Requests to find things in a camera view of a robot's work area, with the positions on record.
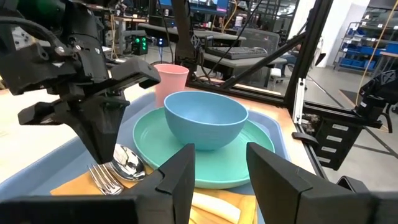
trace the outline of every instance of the yellow napkin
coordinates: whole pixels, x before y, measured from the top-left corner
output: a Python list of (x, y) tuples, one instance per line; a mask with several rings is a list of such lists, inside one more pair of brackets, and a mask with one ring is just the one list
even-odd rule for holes
[[(146, 167), (148, 174), (152, 172), (150, 167)], [(117, 178), (125, 187), (132, 187), (136, 183)], [(195, 189), (195, 192), (206, 194), (222, 199), (241, 210), (239, 224), (257, 224), (257, 202), (255, 196), (241, 195), (225, 190)], [(101, 195), (100, 190), (95, 185), (88, 172), (73, 179), (51, 191), (52, 195)], [(214, 214), (192, 207), (190, 224), (230, 224)]]

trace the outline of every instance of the monitor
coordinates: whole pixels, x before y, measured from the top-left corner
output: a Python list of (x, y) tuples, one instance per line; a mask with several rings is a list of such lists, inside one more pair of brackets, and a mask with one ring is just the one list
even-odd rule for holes
[[(228, 0), (189, 0), (191, 12), (226, 16)], [(171, 0), (160, 0), (162, 8), (171, 9)]]

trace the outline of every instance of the fork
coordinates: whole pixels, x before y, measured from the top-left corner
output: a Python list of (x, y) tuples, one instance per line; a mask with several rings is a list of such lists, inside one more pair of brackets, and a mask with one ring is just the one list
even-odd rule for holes
[(88, 166), (91, 177), (94, 183), (97, 185), (99, 190), (104, 195), (118, 195), (120, 194), (124, 187), (116, 180), (104, 164)]

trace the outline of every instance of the silver spoon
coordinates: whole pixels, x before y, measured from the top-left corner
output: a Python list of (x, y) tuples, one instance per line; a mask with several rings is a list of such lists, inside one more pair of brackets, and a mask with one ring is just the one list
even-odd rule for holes
[(124, 180), (140, 181), (145, 176), (143, 161), (131, 149), (116, 144), (113, 153), (113, 160), (109, 163), (114, 173)]

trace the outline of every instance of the gray floor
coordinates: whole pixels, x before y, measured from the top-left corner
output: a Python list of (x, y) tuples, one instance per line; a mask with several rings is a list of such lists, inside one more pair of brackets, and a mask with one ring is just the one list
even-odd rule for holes
[[(170, 61), (170, 50), (164, 49), (162, 59)], [(141, 55), (140, 58), (147, 62), (160, 60), (159, 51), (155, 47), (149, 49), (147, 55)], [(340, 93), (340, 89), (349, 91), (358, 91), (361, 76), (345, 72), (333, 71), (330, 68), (314, 68), (309, 73), (307, 79), (308, 90), (305, 99), (316, 103), (326, 105), (352, 108), (352, 104)], [(278, 84), (276, 91), (285, 93), (288, 82)], [(392, 122), (394, 129), (398, 132), (398, 115), (392, 113)], [(324, 168), (328, 178), (332, 182), (342, 175), (363, 181), (371, 190), (389, 191), (398, 189), (398, 157), (393, 154), (398, 153), (395, 140), (397, 133), (388, 134), (373, 128), (362, 131), (343, 165), (338, 171)]]

